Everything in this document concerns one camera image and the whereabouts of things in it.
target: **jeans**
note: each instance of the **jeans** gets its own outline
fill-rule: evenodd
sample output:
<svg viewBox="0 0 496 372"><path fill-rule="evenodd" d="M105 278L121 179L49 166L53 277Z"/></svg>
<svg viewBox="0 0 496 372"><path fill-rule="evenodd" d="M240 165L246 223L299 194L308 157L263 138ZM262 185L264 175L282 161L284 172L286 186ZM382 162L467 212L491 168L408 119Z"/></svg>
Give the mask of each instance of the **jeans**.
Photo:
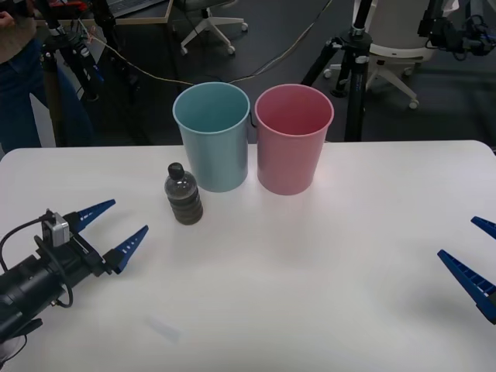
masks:
<svg viewBox="0 0 496 372"><path fill-rule="evenodd" d="M40 64L40 43L31 40L11 60L0 64L0 143L5 153L41 147L29 93L47 106ZM93 127L74 87L58 71L64 129L69 146L90 146Z"/></svg>

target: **dark liquid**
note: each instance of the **dark liquid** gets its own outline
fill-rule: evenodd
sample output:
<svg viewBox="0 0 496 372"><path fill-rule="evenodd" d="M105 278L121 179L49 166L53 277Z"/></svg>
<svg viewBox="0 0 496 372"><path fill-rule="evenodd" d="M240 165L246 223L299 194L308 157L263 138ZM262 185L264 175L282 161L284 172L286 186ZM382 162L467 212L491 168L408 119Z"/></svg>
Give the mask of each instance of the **dark liquid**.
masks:
<svg viewBox="0 0 496 372"><path fill-rule="evenodd" d="M193 225L203 216L202 201L200 201L198 189L186 199L168 199L176 220L183 225Z"/></svg>

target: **bottle cap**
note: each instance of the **bottle cap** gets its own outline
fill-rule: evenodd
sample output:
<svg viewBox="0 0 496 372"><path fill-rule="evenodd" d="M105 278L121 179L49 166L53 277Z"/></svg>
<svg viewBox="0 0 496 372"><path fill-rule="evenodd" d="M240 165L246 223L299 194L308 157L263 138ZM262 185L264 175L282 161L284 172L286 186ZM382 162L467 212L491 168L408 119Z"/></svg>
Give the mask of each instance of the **bottle cap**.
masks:
<svg viewBox="0 0 496 372"><path fill-rule="evenodd" d="M174 181L182 179L184 177L184 168L181 163L172 163L169 168L169 176Z"/></svg>

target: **plastic cup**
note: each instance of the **plastic cup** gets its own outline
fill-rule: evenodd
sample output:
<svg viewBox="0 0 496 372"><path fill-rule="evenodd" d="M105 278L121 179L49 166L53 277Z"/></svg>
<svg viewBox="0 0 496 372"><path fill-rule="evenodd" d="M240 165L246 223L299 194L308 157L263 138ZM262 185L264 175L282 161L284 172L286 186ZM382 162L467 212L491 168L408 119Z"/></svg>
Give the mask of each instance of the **plastic cup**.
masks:
<svg viewBox="0 0 496 372"><path fill-rule="evenodd" d="M248 174L246 94L231 84L198 84L176 98L172 112L198 185L213 192L240 186Z"/></svg>
<svg viewBox="0 0 496 372"><path fill-rule="evenodd" d="M279 195L306 190L334 118L331 101L305 85L278 85L258 98L255 114L260 183Z"/></svg>

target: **office chair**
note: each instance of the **office chair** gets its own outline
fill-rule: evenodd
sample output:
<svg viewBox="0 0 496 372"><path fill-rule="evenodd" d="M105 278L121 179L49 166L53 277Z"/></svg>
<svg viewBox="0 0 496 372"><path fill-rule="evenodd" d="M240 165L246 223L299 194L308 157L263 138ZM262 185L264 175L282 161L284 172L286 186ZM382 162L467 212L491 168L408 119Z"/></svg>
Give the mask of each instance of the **office chair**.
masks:
<svg viewBox="0 0 496 372"><path fill-rule="evenodd" d="M201 31L212 31L220 40L222 40L227 45L227 53L233 55L236 49L231 44L231 41L224 35L221 30L217 27L219 25L231 25L240 23L241 30L247 31L248 24L242 18L226 18L226 17L214 17L210 12L210 8L214 6L226 6L231 5L237 0L176 0L174 6L181 10L182 12L194 12L201 10L201 16L203 20L195 27L194 30L181 42L181 54L185 56L188 54L188 49L186 45L192 41Z"/></svg>
<svg viewBox="0 0 496 372"><path fill-rule="evenodd" d="M373 0L365 24L374 43L370 46L369 78L367 90L374 80L382 77L404 92L410 99L408 107L417 109L417 94L410 89L388 66L411 65L403 70L404 78L413 74L422 62L430 60L434 50L427 49L426 38L417 34L419 23L424 16L429 0ZM353 19L357 16L360 0L355 0ZM460 7L458 0L447 0L444 16ZM331 64L324 70L324 77L330 78L333 70L340 70L340 64Z"/></svg>

